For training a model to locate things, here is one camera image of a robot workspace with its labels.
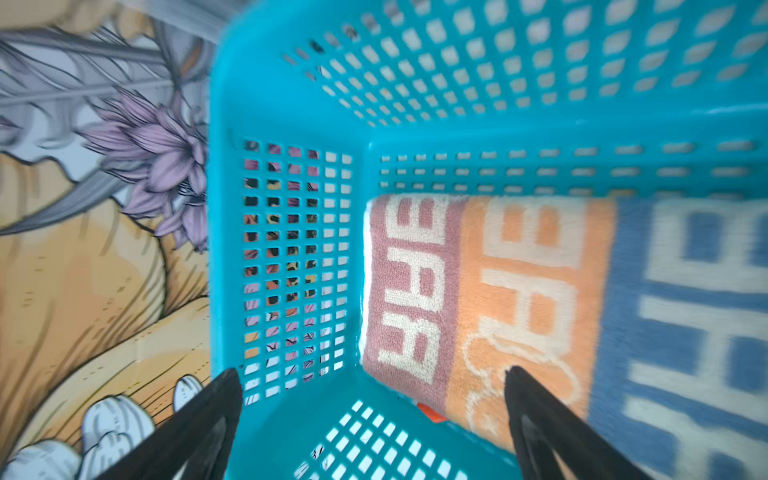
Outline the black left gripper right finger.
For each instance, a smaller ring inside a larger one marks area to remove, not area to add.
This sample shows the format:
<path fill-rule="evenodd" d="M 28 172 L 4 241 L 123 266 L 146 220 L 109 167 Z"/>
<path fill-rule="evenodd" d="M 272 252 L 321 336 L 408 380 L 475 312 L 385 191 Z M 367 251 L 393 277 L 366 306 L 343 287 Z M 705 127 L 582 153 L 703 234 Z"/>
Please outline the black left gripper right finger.
<path fill-rule="evenodd" d="M 520 366 L 506 372 L 504 399 L 525 479 L 647 479 L 649 476 Z"/>

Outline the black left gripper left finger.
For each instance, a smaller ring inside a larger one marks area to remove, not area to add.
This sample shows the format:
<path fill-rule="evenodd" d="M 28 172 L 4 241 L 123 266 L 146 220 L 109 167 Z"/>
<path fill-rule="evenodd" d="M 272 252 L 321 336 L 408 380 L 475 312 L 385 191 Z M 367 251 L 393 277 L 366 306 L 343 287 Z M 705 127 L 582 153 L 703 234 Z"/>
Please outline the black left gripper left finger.
<path fill-rule="evenodd" d="M 101 479 L 215 479 L 225 476 L 242 411 L 237 371 L 219 374 Z"/>

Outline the striped rabbit lettering towel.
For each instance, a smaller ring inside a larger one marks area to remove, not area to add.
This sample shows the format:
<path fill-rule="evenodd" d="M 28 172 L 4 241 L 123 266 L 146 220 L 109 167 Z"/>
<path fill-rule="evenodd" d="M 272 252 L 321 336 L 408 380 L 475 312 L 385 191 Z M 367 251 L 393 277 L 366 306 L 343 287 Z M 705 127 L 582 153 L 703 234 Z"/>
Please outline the striped rabbit lettering towel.
<path fill-rule="evenodd" d="M 652 477 L 766 477 L 765 201 L 386 195 L 363 238 L 380 383 L 508 450 L 517 366 Z"/>

